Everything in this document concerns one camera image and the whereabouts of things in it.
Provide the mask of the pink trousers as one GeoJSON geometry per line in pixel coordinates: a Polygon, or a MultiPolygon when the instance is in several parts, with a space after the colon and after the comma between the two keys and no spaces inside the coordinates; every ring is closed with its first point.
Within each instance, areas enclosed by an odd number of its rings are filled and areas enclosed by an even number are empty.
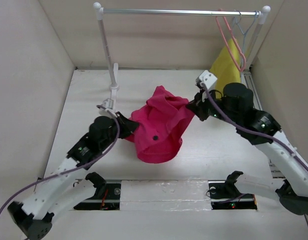
{"type": "Polygon", "coordinates": [[[148,164],[172,160],[182,146],[182,135],[195,116],[186,108],[188,99],[157,86],[146,104],[131,113],[139,127],[126,139],[133,142],[137,157],[148,164]]]}

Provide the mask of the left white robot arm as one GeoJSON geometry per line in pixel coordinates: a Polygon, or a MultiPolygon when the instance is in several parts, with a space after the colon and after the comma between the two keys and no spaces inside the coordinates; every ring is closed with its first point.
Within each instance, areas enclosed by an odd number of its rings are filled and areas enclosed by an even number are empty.
{"type": "Polygon", "coordinates": [[[85,199],[100,198],[106,193],[106,180],[90,169],[118,139],[131,136],[138,127],[139,123],[119,112],[97,117],[32,195],[9,204],[7,210],[12,220],[28,240],[43,239],[62,212],[85,199]]]}

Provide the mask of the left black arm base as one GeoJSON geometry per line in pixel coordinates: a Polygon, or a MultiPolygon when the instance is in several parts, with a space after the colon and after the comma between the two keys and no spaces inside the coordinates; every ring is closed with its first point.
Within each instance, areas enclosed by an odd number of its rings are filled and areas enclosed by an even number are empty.
{"type": "Polygon", "coordinates": [[[96,172],[89,173],[86,180],[92,182],[95,193],[92,197],[73,207],[77,211],[117,211],[120,210],[120,180],[105,180],[96,172]]]}

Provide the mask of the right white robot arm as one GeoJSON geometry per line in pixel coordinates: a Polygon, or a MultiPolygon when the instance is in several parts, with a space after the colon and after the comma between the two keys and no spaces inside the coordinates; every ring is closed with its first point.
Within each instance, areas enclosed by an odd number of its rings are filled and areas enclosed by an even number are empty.
{"type": "Polygon", "coordinates": [[[253,92],[241,83],[229,83],[220,98],[199,81],[199,92],[186,107],[200,121],[214,117],[233,125],[238,135],[261,151],[284,175],[274,183],[263,177],[234,171],[225,180],[226,194],[236,199],[243,194],[259,195],[278,201],[296,215],[308,215],[308,164],[295,147],[280,135],[279,123],[268,112],[254,108],[253,92]]]}

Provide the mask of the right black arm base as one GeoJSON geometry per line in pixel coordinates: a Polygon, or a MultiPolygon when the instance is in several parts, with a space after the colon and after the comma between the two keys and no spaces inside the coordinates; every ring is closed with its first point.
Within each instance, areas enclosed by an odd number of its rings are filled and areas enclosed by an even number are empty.
{"type": "Polygon", "coordinates": [[[257,210],[255,196],[240,193],[235,183],[243,172],[234,171],[225,180],[209,180],[206,196],[211,200],[212,210],[257,210]]]}

